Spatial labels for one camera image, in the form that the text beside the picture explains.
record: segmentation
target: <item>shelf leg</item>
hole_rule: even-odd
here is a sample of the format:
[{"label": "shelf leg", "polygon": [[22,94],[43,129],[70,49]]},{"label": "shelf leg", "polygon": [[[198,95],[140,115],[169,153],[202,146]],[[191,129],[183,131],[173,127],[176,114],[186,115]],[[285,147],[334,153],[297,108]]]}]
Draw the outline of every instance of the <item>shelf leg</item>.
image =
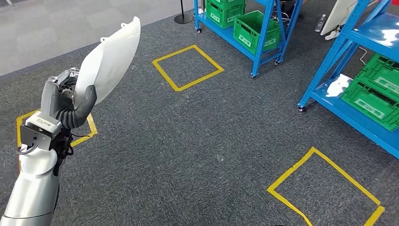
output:
[{"label": "shelf leg", "polygon": [[277,19],[279,21],[279,27],[280,27],[280,36],[282,38],[282,42],[286,43],[286,33],[284,30],[283,16],[281,14],[280,0],[275,0],[275,5],[276,5],[276,9],[277,9]]},{"label": "shelf leg", "polygon": [[375,17],[381,15],[382,13],[385,13],[387,7],[391,3],[390,0],[382,0],[380,3],[374,8],[374,10],[368,15],[367,19],[363,23],[367,23],[370,20],[374,19]]},{"label": "shelf leg", "polygon": [[333,46],[328,51],[326,57],[324,58],[320,67],[318,68],[318,70],[316,71],[316,74],[314,75],[307,90],[305,91],[301,100],[299,101],[298,106],[300,108],[303,108],[306,106],[306,104],[309,101],[309,98],[311,97],[312,92],[319,85],[321,79],[326,75],[328,70],[338,60],[337,54],[339,52],[340,52],[340,54],[343,54],[343,52],[341,52],[340,50],[342,47],[344,47],[344,44],[345,44],[345,34],[346,34],[346,32],[353,30],[354,26],[359,21],[360,16],[362,15],[363,11],[366,9],[367,5],[368,5],[368,1],[365,1],[365,0],[359,1],[356,5],[355,9],[353,9],[351,15],[349,16],[348,20],[346,21],[345,25],[343,26],[343,28],[341,30],[341,34],[336,38]]},{"label": "shelf leg", "polygon": [[289,39],[291,38],[292,32],[293,32],[294,27],[295,27],[296,20],[297,20],[298,15],[299,15],[299,11],[301,10],[302,1],[303,0],[296,0],[294,11],[292,12],[292,16],[291,16],[290,21],[289,21],[289,26],[287,28],[287,32],[285,34],[284,33],[282,34],[282,35],[285,35],[285,40],[283,42],[283,45],[280,48],[281,54],[276,60],[277,63],[280,63],[280,62],[283,61],[284,54],[285,54],[285,52],[287,50],[287,46],[288,46],[288,43],[289,43]]},{"label": "shelf leg", "polygon": [[343,68],[348,64],[349,60],[352,58],[353,54],[355,54],[358,47],[359,45],[356,43],[351,44],[348,51],[346,51],[346,54],[338,63],[337,67],[335,67],[334,72],[331,74],[331,78],[336,78],[342,72]]},{"label": "shelf leg", "polygon": [[267,33],[267,28],[269,27],[271,11],[273,10],[273,1],[274,0],[267,0],[266,4],[264,6],[264,16],[263,16],[263,22],[262,22],[261,35],[259,37],[258,47],[256,49],[256,55],[255,55],[255,59],[254,59],[254,64],[252,66],[251,77],[255,77],[258,75],[259,65],[262,60],[263,45],[264,45],[264,41],[266,40],[266,33]]},{"label": "shelf leg", "polygon": [[195,23],[195,29],[199,29],[200,28],[200,23],[198,21],[198,0],[194,0],[194,23]]},{"label": "shelf leg", "polygon": [[334,64],[339,60],[339,58],[342,57],[342,55],[346,52],[347,49],[349,49],[349,47],[352,45],[352,41],[347,40],[347,42],[345,43],[345,45],[343,45],[341,47],[341,49],[337,52],[337,54],[334,57],[334,60],[331,61],[331,65],[329,66],[330,68],[332,68],[334,66]]},{"label": "shelf leg", "polygon": [[327,74],[327,72],[330,70],[330,68],[338,60],[336,58],[336,55],[338,54],[338,51],[342,48],[344,43],[345,43],[344,36],[343,35],[339,35],[336,38],[333,46],[331,46],[330,50],[328,51],[326,57],[324,58],[323,62],[320,65],[320,67],[316,71],[316,74],[314,75],[314,77],[313,77],[311,83],[309,84],[307,90],[303,94],[301,100],[299,101],[298,106],[300,108],[303,108],[303,107],[306,106],[306,104],[309,101],[309,98],[311,97],[312,92],[319,85],[321,79]]}]

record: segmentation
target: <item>gray carpet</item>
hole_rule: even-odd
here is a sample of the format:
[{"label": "gray carpet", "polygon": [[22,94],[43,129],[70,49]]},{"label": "gray carpet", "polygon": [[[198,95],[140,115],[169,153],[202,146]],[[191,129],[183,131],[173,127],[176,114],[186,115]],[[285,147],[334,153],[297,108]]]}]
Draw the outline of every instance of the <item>gray carpet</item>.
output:
[{"label": "gray carpet", "polygon": [[[98,134],[63,166],[53,224],[305,226],[266,188],[314,146],[381,201],[375,225],[397,225],[399,161],[322,106],[296,108],[332,44],[313,29],[333,4],[304,7],[284,62],[261,66],[256,79],[251,61],[207,28],[197,34],[172,18],[143,27],[132,66],[92,112]],[[152,61],[193,44],[225,71],[174,92]],[[15,118],[40,107],[47,77],[79,66],[95,46],[0,77],[1,212],[17,175]],[[362,68],[361,54],[346,74]],[[195,68],[211,69],[201,59],[193,67],[188,56],[164,64],[179,85],[198,78]],[[276,191],[315,226],[360,226],[376,208],[318,156]]]}]

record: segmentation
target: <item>black pole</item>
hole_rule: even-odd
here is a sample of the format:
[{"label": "black pole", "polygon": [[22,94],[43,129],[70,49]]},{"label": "black pole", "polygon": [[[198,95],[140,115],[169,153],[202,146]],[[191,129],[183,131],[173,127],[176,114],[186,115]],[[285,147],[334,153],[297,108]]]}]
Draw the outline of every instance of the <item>black pole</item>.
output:
[{"label": "black pole", "polygon": [[182,17],[184,20],[183,0],[180,0],[180,6],[182,7]]},{"label": "black pole", "polygon": [[183,10],[183,0],[180,0],[180,5],[182,7],[182,14],[181,15],[177,15],[175,17],[175,22],[178,24],[188,24],[189,22],[192,21],[192,14],[188,13],[185,14],[184,10]]}]

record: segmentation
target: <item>gray floor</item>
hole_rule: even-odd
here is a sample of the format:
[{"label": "gray floor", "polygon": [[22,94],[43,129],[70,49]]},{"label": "gray floor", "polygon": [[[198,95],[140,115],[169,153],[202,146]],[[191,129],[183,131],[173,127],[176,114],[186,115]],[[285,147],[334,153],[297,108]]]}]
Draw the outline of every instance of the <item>gray floor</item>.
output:
[{"label": "gray floor", "polygon": [[[142,25],[180,12],[178,0],[0,0],[0,75],[109,36],[134,16]],[[186,10],[192,0],[184,0]]]},{"label": "gray floor", "polygon": [[[296,108],[331,45],[313,30],[320,9],[331,4],[305,7],[284,63],[263,65],[256,79],[249,78],[251,62],[207,28],[197,34],[193,24],[172,18],[144,26],[126,76],[92,112],[98,134],[63,166],[54,225],[305,226],[266,188],[312,146],[381,201],[376,226],[397,225],[399,161],[322,106]],[[224,72],[174,92],[152,61],[193,44]],[[40,107],[47,77],[79,66],[94,47],[0,77],[0,211],[17,174],[15,118]],[[345,74],[362,68],[361,54]],[[179,84],[202,76],[197,68],[210,69],[189,60],[162,66]],[[88,133],[87,126],[76,133]],[[317,156],[276,190],[314,226],[361,226],[377,207]]]}]

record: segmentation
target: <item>white plastic part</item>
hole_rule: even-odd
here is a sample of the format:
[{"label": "white plastic part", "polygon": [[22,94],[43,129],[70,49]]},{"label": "white plastic part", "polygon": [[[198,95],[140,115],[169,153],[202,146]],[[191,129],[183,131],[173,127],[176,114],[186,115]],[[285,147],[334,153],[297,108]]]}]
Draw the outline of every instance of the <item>white plastic part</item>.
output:
[{"label": "white plastic part", "polygon": [[355,9],[356,3],[358,3],[358,0],[337,0],[320,35],[325,35],[334,30],[337,25],[345,24],[353,9]]},{"label": "white plastic part", "polygon": [[135,17],[129,24],[101,43],[83,60],[76,82],[73,104],[75,108],[84,100],[86,87],[94,85],[96,104],[104,100],[122,79],[135,56],[140,40],[140,19]]},{"label": "white plastic part", "polygon": [[332,32],[331,32],[329,35],[327,35],[326,37],[324,37],[324,39],[325,39],[325,40],[331,40],[331,39],[334,39],[334,38],[338,37],[338,35],[339,35],[339,31],[335,30],[335,31],[332,31]]}]

